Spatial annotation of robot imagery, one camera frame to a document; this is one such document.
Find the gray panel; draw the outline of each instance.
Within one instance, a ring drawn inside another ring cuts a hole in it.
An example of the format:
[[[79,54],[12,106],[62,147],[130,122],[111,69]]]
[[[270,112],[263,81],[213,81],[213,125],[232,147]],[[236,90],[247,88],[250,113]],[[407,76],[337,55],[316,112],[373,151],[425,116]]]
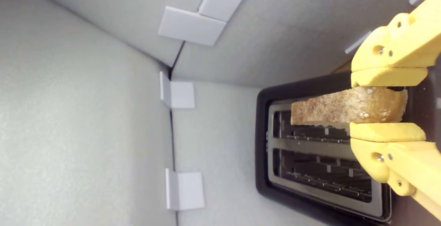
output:
[[[171,66],[182,41],[158,35],[165,6],[196,12],[201,0],[55,0]]]
[[[187,42],[175,78],[263,88],[324,75],[408,0],[243,0],[214,48]]]
[[[163,65],[49,0],[0,11],[0,225],[175,226]]]

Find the toaster heating element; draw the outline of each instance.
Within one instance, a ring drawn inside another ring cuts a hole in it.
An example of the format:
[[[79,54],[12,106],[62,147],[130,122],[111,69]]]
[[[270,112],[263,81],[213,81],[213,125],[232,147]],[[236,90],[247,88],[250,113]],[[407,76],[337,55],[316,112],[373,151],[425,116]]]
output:
[[[383,188],[357,162],[348,125],[291,125],[291,103],[275,101],[268,111],[268,177],[301,196],[378,220]]]

